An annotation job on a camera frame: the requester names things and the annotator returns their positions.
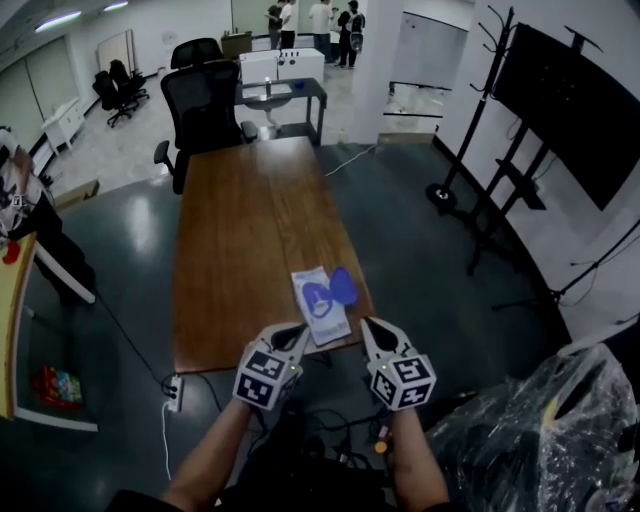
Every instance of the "white plastic packet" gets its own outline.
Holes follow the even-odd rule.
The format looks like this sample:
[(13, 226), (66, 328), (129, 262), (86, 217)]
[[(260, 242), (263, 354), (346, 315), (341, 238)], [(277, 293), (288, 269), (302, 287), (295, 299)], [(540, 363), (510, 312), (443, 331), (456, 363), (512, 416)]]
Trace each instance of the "white plastic packet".
[(329, 290), (329, 277), (323, 267), (291, 274), (298, 306), (311, 328), (318, 347), (351, 334), (344, 306)]

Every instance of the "yellow table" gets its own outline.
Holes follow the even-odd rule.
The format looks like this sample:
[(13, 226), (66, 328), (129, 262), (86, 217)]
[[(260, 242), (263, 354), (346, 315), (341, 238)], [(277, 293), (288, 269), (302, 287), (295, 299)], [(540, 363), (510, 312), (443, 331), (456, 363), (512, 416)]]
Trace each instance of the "yellow table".
[(85, 301), (93, 304), (95, 297), (82, 287), (37, 242), (36, 234), (22, 238), (18, 260), (5, 265), (1, 258), (7, 249), (0, 251), (0, 417), (12, 420), (21, 418), (36, 423), (73, 430), (97, 432), (95, 423), (72, 421), (30, 411), (18, 405), (16, 392), (16, 359), (24, 294), (29, 281), (33, 259), (38, 256), (49, 269)]

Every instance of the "white power strip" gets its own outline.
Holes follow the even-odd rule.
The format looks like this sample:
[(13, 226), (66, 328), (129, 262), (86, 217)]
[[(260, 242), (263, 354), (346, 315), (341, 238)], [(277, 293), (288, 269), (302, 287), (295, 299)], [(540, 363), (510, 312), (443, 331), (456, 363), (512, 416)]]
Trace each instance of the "white power strip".
[(167, 408), (171, 412), (180, 412), (180, 409), (182, 409), (182, 392), (184, 390), (183, 383), (182, 377), (177, 375), (171, 377), (171, 395), (175, 395), (175, 398), (170, 397), (167, 402), (169, 404)]

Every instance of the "plastic wrap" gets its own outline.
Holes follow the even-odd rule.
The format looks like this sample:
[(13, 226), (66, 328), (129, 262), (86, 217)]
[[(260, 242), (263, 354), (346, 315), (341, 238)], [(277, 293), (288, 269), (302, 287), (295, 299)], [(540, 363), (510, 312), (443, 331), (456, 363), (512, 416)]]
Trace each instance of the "plastic wrap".
[(598, 345), (481, 393), (427, 436), (451, 498), (473, 512), (570, 512), (633, 463), (618, 440), (636, 421), (631, 385)]

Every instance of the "backpack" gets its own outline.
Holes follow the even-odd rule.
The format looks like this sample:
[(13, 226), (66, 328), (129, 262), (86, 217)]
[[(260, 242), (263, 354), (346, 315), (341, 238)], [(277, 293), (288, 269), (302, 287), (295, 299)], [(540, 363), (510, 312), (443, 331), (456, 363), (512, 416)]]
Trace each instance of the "backpack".
[(364, 16), (360, 13), (351, 16), (349, 23), (347, 23), (347, 30), (352, 34), (361, 34), (364, 28)]

